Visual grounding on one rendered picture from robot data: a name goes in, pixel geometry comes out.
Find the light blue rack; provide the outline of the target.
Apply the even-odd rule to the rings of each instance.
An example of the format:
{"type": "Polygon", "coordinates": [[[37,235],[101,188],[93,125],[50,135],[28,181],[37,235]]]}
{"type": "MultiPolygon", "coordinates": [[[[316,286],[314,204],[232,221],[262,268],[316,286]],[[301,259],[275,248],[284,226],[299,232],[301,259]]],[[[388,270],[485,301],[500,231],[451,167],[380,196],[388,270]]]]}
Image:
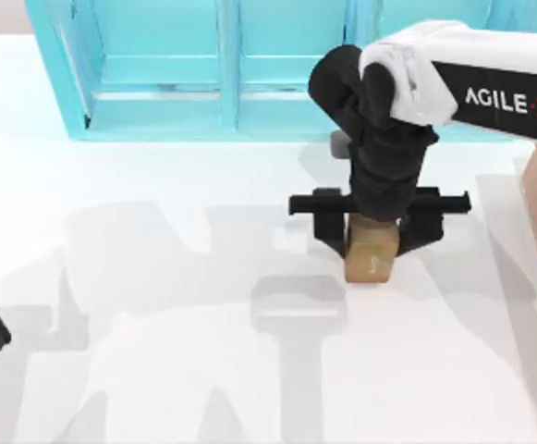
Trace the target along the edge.
{"type": "Polygon", "coordinates": [[[24,0],[68,136],[313,142],[328,50],[424,19],[537,32],[537,0],[24,0]]]}

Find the tan brown box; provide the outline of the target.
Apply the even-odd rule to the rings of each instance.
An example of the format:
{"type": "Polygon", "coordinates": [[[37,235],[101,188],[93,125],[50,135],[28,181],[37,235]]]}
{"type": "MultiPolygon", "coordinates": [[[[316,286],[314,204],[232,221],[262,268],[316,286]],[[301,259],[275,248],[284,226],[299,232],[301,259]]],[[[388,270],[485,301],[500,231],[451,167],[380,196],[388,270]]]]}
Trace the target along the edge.
{"type": "Polygon", "coordinates": [[[393,270],[399,243],[396,222],[379,222],[358,213],[350,214],[344,258],[346,282],[387,282],[393,270]]]}

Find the pale grey rounded box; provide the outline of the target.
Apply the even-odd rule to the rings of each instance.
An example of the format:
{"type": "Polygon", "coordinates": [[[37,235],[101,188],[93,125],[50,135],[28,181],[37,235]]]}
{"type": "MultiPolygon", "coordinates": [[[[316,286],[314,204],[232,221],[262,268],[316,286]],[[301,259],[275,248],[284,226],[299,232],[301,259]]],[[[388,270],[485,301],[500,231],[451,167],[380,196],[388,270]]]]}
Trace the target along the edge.
{"type": "Polygon", "coordinates": [[[343,130],[333,131],[330,135],[331,156],[338,160],[349,160],[351,144],[352,140],[343,130]]]}

